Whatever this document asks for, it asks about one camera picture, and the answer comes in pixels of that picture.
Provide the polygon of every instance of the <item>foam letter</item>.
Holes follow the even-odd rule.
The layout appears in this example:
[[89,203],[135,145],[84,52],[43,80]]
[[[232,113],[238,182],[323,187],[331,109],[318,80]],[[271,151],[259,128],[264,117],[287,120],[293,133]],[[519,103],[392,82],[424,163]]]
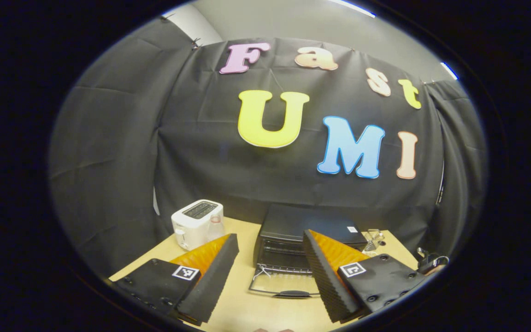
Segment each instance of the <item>foam letter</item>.
[[373,68],[366,69],[366,75],[368,75],[368,84],[370,85],[370,88],[382,95],[382,96],[390,96],[390,87],[386,82],[388,82],[388,79],[386,78],[385,74],[377,71]]
[[270,49],[270,44],[267,42],[259,42],[257,44],[239,44],[229,46],[230,55],[227,60],[227,64],[221,68],[221,74],[231,73],[244,73],[249,70],[249,67],[245,65],[245,59],[249,60],[249,63],[255,63],[260,58],[260,50],[267,51]]
[[326,116],[323,124],[329,129],[327,150],[325,159],[317,165],[321,173],[337,174],[340,167],[337,164],[337,156],[341,155],[343,168],[346,174],[350,174],[356,167],[356,163],[362,158],[362,163],[356,169],[356,175],[363,178],[377,178],[378,157],[380,143],[384,137],[384,130],[379,126],[367,126],[360,139],[356,142],[354,134],[346,119],[339,116]]
[[284,126],[278,131],[264,130],[261,120],[266,101],[272,95],[263,90],[247,90],[239,94],[241,111],[239,113],[239,134],[251,145],[264,148],[281,148],[291,144],[301,131],[303,105],[310,98],[299,92],[284,92],[280,95],[286,101]]
[[417,90],[409,80],[399,80],[399,84],[403,86],[403,92],[405,93],[407,103],[413,108],[420,109],[421,103],[415,99],[415,95],[419,94],[419,90]]
[[298,65],[309,68],[320,67],[325,70],[335,70],[339,67],[333,61],[333,55],[330,51],[323,50],[319,47],[302,47],[299,48],[299,55],[296,56],[295,62]]
[[400,131],[398,135],[403,148],[401,166],[396,170],[396,176],[404,179],[415,178],[415,143],[417,143],[417,136],[406,131]]

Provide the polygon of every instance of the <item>blue letter m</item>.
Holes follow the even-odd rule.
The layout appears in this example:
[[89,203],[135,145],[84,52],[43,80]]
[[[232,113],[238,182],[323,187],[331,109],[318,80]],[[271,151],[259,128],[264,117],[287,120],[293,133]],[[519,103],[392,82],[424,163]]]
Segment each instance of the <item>blue letter m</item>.
[[317,170],[321,173],[337,174],[341,170],[337,164],[337,155],[341,155],[343,168],[350,174],[356,167],[358,160],[362,163],[356,169],[356,175],[363,178],[377,178],[378,155],[380,142],[384,137],[384,130],[379,126],[367,126],[356,142],[354,134],[346,119],[339,116],[326,116],[323,124],[329,129],[325,159],[318,164]]

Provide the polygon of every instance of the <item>table surface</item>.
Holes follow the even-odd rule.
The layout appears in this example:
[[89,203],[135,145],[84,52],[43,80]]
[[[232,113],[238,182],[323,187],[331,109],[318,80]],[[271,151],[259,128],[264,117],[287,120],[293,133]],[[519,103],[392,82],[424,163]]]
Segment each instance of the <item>table surface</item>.
[[[260,226],[225,217],[223,220],[226,233],[236,233],[239,254],[230,269],[223,292],[212,312],[208,323],[202,323],[201,330],[206,332],[253,332],[260,328],[268,332],[290,329],[295,332],[330,331],[352,322],[332,323],[320,297],[306,299],[273,298],[249,292],[249,284],[255,273],[253,265],[253,248]],[[377,254],[389,254],[411,269],[417,269],[417,260],[390,233],[382,231],[386,245],[379,246]],[[114,275],[110,281],[125,277],[137,267],[152,258],[170,261],[186,253],[175,236],[171,235]]]

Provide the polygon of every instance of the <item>yellow letter u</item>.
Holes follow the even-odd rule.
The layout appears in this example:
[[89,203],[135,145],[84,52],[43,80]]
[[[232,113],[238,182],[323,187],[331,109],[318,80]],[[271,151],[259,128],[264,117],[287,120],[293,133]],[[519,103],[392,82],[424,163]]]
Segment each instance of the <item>yellow letter u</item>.
[[299,136],[304,103],[310,98],[300,92],[284,92],[280,95],[286,101],[284,126],[278,131],[264,130],[261,120],[266,101],[272,94],[263,90],[247,90],[239,94],[241,111],[239,113],[239,134],[251,145],[264,148],[281,148],[291,144]]

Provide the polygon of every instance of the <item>white toaster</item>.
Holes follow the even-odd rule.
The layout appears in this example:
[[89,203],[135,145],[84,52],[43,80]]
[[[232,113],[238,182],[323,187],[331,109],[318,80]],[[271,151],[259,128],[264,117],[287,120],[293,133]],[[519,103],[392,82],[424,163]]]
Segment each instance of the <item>white toaster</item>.
[[209,200],[198,200],[171,215],[171,224],[177,244],[185,250],[194,250],[207,242],[210,218],[223,220],[223,205]]

